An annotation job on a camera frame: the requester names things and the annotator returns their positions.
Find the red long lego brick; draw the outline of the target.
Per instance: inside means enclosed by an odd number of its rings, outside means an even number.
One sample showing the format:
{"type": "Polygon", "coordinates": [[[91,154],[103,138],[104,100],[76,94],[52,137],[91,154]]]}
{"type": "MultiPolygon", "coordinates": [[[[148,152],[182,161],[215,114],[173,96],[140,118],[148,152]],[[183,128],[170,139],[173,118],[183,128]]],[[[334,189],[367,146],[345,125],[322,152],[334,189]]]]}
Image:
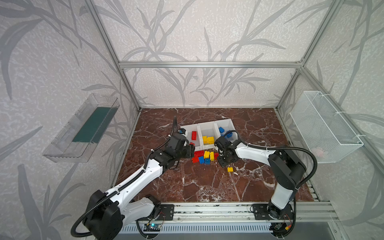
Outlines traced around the red long lego brick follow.
{"type": "Polygon", "coordinates": [[[192,136],[191,136],[192,141],[197,140],[197,131],[192,131],[192,136]]]}

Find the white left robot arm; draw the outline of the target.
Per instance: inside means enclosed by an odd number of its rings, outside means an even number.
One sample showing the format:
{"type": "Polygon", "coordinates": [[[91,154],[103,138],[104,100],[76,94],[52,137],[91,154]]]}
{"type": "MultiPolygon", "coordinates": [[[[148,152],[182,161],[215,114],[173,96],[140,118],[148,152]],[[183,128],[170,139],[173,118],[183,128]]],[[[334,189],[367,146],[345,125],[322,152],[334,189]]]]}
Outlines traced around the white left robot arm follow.
{"type": "Polygon", "coordinates": [[[154,200],[145,197],[135,202],[133,199],[153,180],[177,168],[181,159],[194,156],[195,146],[189,143],[186,133],[178,129],[177,118],[174,118],[171,134],[162,145],[150,151],[142,167],[105,193],[98,190],[91,195],[85,213],[71,228],[71,236],[113,240],[123,226],[151,215],[154,200]]]}

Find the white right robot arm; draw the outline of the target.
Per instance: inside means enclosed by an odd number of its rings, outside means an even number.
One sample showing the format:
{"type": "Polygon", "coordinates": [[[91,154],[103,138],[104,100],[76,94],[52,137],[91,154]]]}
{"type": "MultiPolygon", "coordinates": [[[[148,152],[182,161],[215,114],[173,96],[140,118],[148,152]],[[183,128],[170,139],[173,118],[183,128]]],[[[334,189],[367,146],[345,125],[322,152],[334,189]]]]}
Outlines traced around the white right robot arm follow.
{"type": "Polygon", "coordinates": [[[248,159],[270,166],[277,185],[267,209],[272,219],[279,220],[286,214],[289,203],[294,200],[300,187],[316,173],[318,161],[311,151],[304,148],[263,147],[246,143],[241,137],[232,142],[226,139],[228,134],[236,132],[228,131],[215,141],[219,164],[226,167],[239,159],[248,159]],[[303,176],[307,167],[296,155],[296,151],[303,152],[312,159],[312,170],[305,178],[303,176]]]}

